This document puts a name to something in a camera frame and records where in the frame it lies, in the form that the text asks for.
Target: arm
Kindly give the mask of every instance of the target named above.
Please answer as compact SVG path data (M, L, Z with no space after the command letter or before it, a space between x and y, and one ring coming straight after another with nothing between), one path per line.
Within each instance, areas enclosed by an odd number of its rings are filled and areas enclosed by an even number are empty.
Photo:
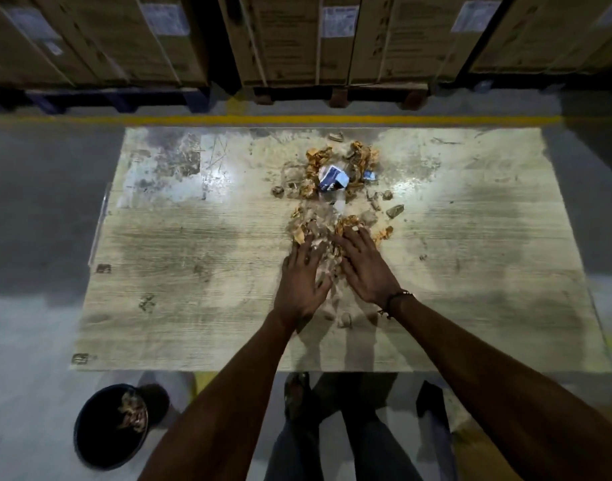
M337 237L342 268L366 302L424 348L511 467L531 480L612 480L612 424L553 380L489 346L402 289L365 229Z
M297 322L314 314L332 285L330 278L315 284L324 247L309 256L311 242L293 246L272 312L168 430L140 481L246 478L279 359Z

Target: forearm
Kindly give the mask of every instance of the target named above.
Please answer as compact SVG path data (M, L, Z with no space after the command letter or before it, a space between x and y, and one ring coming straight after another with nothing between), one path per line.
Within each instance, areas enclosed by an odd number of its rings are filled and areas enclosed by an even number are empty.
M291 331L271 312L163 437L140 479L245 479Z
M414 298L393 314L521 476L612 475L612 425L593 408Z

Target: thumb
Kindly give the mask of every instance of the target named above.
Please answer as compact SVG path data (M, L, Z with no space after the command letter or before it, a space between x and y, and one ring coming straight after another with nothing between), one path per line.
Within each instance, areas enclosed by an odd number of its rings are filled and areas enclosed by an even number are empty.
M324 303L324 300L326 300L326 296L328 295L328 292L332 286L333 279L330 278L330 275L326 274L324 280L318 286L317 291L315 291L315 299L318 307Z

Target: person's left hand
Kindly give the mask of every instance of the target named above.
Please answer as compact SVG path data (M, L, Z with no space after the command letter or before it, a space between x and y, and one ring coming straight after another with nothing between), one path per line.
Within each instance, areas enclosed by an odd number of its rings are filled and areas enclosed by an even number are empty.
M274 309L284 321L294 325L315 314L333 285L328 275L319 286L315 284L317 266L326 251L326 243L316 250L310 250L311 244L312 236L300 246L292 244L292 251L281 267L281 282L274 299Z

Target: floor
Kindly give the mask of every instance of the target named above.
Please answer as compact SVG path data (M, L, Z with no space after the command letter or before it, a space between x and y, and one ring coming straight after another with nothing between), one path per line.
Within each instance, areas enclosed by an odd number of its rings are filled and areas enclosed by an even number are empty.
M353 103L331 110L321 102L270 107L215 101L214 114L400 115L394 104ZM33 110L19 115L31 116ZM108 114L74 110L72 115ZM185 114L183 108L145 108L142 115ZM543 129L589 287L612 358L612 120L578 125L577 116L612 117L612 94L539 94L460 90L433 98L416 115L561 115ZM112 178L123 138L120 125L66 120L0 119L0 480L136 479L164 429L122 468L84 468L72 449L72 428L85 400L102 386L160 382L181 411L192 379L177 372L74 372L68 370L88 277L87 260L101 199ZM283 424L283 375L278 374L249 479L262 479ZM612 402L612 376L563 374L558 378L591 404ZM400 374L388 406L379 411L424 479L436 480L437 463L414 400L418 374ZM171 412L164 426L174 420ZM354 478L341 416L321 427L327 480Z

